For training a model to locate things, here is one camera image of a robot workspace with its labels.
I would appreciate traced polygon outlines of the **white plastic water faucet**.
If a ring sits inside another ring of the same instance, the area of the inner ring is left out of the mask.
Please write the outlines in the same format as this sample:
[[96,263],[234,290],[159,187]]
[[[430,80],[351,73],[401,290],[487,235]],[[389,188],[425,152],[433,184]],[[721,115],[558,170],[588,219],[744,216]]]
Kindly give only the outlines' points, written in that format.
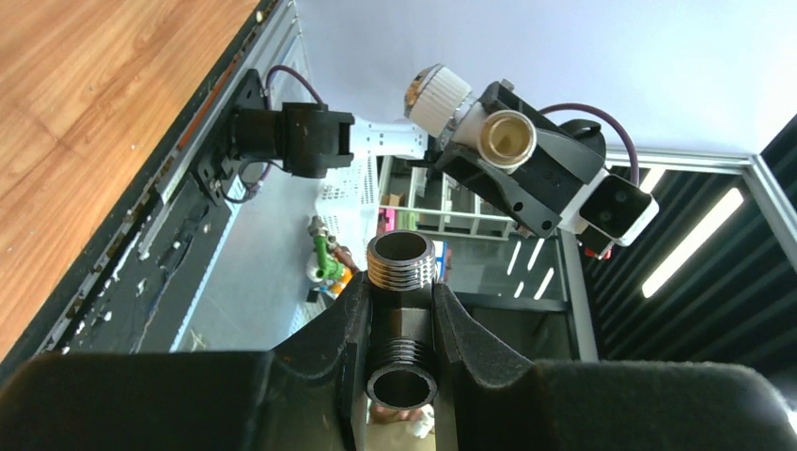
[[404,115],[442,146],[463,145],[508,173],[530,159],[538,142],[528,117],[509,110],[488,112],[473,88],[443,64],[413,78],[404,94]]

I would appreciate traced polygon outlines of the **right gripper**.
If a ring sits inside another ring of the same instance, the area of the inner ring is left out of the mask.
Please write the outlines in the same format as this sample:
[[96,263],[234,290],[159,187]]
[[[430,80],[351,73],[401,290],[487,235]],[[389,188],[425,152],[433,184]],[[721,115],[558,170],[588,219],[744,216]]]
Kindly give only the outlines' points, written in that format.
[[488,114],[519,113],[537,131],[530,158],[508,174],[464,144],[441,147],[434,168],[540,238],[565,224],[565,209],[603,169],[604,156],[572,138],[499,82],[478,98]]

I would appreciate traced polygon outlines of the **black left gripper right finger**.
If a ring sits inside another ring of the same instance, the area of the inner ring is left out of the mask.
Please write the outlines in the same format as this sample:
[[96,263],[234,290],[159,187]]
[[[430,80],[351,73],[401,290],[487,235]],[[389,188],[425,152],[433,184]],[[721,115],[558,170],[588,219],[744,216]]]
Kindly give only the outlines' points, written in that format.
[[432,292],[440,450],[792,450],[783,396],[740,365],[532,361]]

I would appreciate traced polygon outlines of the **metal tee pipe fitting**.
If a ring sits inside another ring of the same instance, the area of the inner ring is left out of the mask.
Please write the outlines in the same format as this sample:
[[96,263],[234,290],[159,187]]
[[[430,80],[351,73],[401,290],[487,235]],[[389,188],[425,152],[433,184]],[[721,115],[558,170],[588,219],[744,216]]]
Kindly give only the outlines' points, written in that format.
[[435,246],[415,231],[391,231],[368,244],[366,391],[380,406],[419,409],[437,394],[432,318],[437,278]]

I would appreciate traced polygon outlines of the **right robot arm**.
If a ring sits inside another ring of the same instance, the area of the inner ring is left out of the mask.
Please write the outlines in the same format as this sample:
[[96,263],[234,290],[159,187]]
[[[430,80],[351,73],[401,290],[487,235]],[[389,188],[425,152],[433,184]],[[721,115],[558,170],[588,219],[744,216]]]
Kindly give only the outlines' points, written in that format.
[[[531,128],[524,160],[509,168],[496,161],[494,134],[435,138],[425,164],[442,172],[507,214],[532,234],[547,238],[574,217],[588,196],[584,190],[604,169],[604,142],[590,145],[522,101],[507,87],[490,84],[472,107],[492,122],[518,114]],[[325,104],[289,103],[280,111],[235,107],[222,136],[227,156],[241,162],[279,160],[295,176],[321,179],[351,164],[353,115]]]

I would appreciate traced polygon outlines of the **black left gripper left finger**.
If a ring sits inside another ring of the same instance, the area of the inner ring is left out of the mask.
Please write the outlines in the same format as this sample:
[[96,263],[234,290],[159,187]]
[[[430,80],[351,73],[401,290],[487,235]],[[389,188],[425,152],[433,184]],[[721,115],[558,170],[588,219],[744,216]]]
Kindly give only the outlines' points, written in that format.
[[364,273],[271,350],[47,353],[1,390],[5,450],[358,450]]

